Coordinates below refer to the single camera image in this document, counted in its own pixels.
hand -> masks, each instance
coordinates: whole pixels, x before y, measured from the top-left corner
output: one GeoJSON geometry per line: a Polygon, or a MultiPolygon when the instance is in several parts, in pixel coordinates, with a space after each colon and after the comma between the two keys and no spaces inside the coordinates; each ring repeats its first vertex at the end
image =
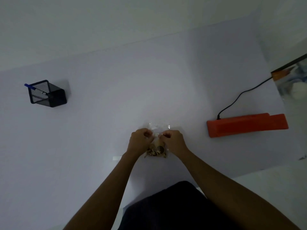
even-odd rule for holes
{"type": "Polygon", "coordinates": [[[185,144],[185,140],[183,139],[183,135],[180,131],[169,130],[164,131],[162,135],[159,135],[159,138],[167,145],[169,150],[179,156],[183,152],[189,151],[188,147],[185,144]]]}
{"type": "Polygon", "coordinates": [[[147,128],[136,130],[131,134],[127,153],[136,155],[138,158],[149,148],[154,140],[152,131],[147,128]]]}

cable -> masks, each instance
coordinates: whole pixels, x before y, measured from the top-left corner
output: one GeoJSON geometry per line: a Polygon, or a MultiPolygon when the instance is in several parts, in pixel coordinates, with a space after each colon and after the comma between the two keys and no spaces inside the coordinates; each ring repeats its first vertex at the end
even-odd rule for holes
{"type": "MultiPolygon", "coordinates": [[[[255,89],[255,88],[258,88],[258,87],[261,86],[263,83],[266,83],[267,81],[269,81],[269,80],[272,79],[272,78],[273,78],[273,77],[270,77],[270,78],[266,79],[265,81],[261,82],[259,85],[257,85],[257,86],[254,87],[254,88],[251,88],[251,89],[249,89],[249,90],[243,91],[242,93],[239,94],[239,96],[237,97],[237,99],[236,99],[231,105],[229,105],[228,107],[231,107],[231,106],[239,99],[239,97],[241,96],[241,94],[243,94],[243,93],[245,93],[245,92],[248,92],[248,91],[251,91],[251,90],[253,90],[253,89],[255,89]]],[[[224,110],[226,110],[228,107],[226,107],[225,109],[221,110],[221,112],[217,115],[217,120],[221,119],[221,118],[220,118],[220,114],[221,114],[224,110]]]]}

blue pen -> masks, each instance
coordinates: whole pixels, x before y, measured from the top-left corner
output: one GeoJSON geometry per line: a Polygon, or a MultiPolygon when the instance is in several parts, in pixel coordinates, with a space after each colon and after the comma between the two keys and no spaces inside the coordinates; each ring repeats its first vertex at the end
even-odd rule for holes
{"type": "Polygon", "coordinates": [[[32,85],[25,84],[25,86],[28,87],[28,88],[30,88],[30,89],[32,89],[32,90],[39,90],[43,95],[46,95],[46,96],[48,96],[48,97],[52,97],[49,93],[46,93],[46,92],[40,90],[39,88],[35,88],[35,87],[32,86],[32,85]]]}

orange object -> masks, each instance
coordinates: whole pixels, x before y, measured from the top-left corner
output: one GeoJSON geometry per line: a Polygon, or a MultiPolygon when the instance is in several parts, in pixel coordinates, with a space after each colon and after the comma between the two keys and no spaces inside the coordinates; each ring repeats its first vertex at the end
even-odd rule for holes
{"type": "Polygon", "coordinates": [[[269,113],[208,120],[207,127],[211,138],[253,131],[269,131],[289,128],[284,114],[270,116],[269,113]]]}

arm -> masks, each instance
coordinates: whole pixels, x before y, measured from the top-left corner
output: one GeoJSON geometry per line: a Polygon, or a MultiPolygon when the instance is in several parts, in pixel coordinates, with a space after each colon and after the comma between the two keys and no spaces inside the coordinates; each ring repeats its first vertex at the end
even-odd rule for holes
{"type": "Polygon", "coordinates": [[[146,128],[131,134],[127,152],[64,230],[112,228],[131,170],[153,139],[152,132],[146,128]]]}
{"type": "Polygon", "coordinates": [[[160,136],[189,170],[206,197],[244,229],[298,229],[270,203],[194,155],[179,131],[160,136]]]}

